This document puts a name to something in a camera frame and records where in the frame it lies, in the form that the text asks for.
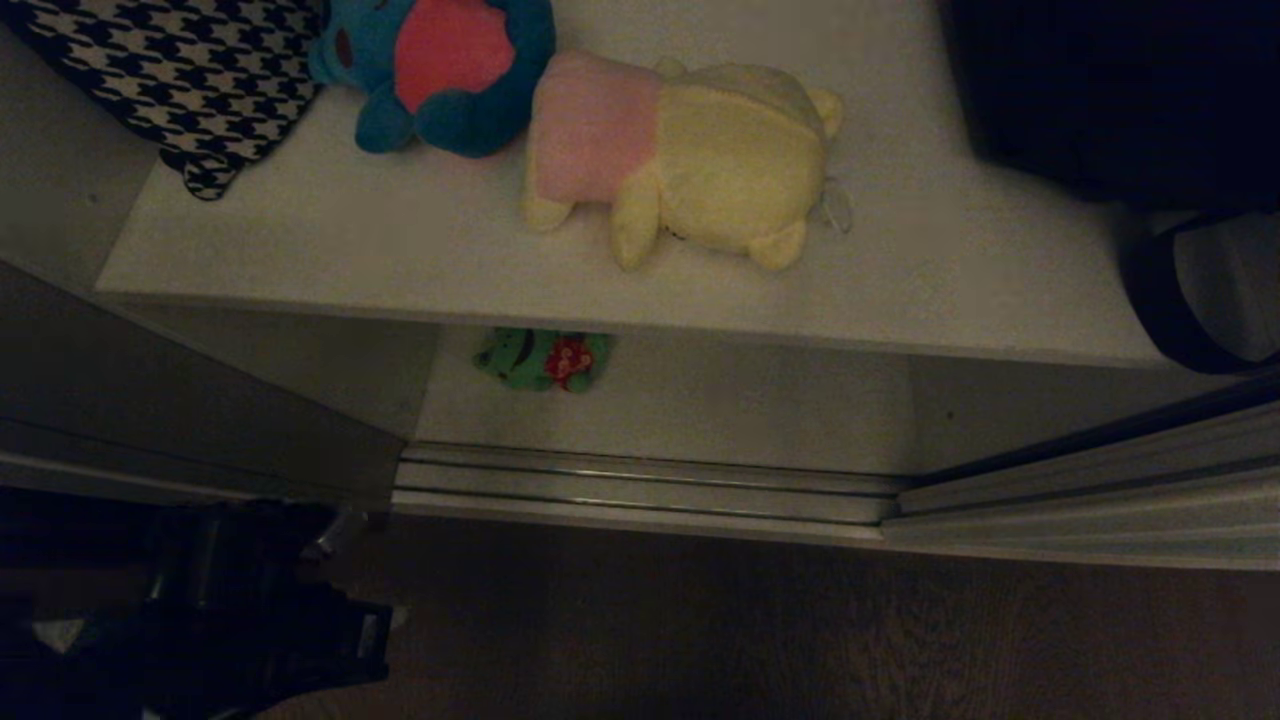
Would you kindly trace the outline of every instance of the pink plush toy part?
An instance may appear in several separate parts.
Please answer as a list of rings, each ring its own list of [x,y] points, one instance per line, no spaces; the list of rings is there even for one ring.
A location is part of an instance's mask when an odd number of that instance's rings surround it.
[[[837,95],[772,68],[561,53],[534,95],[525,220],[548,231],[577,202],[608,202],[623,269],[666,228],[781,270],[804,249],[842,119]]]
[[[445,90],[480,92],[516,59],[507,15],[483,0],[419,1],[396,42],[396,95],[421,108]]]

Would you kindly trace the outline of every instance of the dark fabric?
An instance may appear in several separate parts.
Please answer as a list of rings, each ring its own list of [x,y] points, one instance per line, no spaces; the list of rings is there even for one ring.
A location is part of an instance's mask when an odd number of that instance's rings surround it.
[[[1212,375],[1248,374],[1280,364],[1280,354],[1251,361],[1219,345],[1196,316],[1179,282],[1175,251],[1179,237],[1228,219],[1204,215],[1178,225],[1139,246],[1124,266],[1129,302],[1156,347],[1171,360]]]
[[[0,601],[0,717],[137,720],[142,662],[120,638],[129,623],[90,619],[76,646],[59,655],[32,632],[26,601]],[[87,643],[86,638],[95,642]]]
[[[301,117],[310,0],[0,0],[0,19],[201,200],[221,197]]]
[[[1280,3],[942,5],[989,158],[1143,209],[1280,205]]]
[[[157,515],[150,505],[0,487],[0,571],[141,562]]]

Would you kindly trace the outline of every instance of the stuffed animal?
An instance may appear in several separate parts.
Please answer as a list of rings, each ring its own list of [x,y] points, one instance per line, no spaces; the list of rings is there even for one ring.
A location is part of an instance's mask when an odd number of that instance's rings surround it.
[[[333,0],[311,76],[369,94],[356,143],[389,152],[417,133],[465,158],[529,124],[556,53],[550,0]]]
[[[475,365],[513,389],[582,392],[604,370],[609,345],[604,334],[498,328]]]
[[[576,202],[611,202],[623,269],[666,228],[781,270],[804,249],[842,119],[838,96],[771,68],[648,70],[562,53],[534,96],[525,219],[548,231]]]

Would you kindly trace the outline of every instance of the black bag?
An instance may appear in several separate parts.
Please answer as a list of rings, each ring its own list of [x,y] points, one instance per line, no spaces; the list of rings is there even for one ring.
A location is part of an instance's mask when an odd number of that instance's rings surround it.
[[[1280,365],[1280,217],[1202,215],[1139,245],[1123,270],[1170,359],[1215,375]]]
[[[1280,208],[1280,1],[942,5],[991,159],[1140,209]]]

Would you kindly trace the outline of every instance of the houndstooth fabric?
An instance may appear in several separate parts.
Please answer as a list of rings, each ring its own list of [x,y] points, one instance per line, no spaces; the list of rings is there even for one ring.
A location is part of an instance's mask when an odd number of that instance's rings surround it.
[[[0,18],[216,200],[316,88],[312,0],[0,0]]]

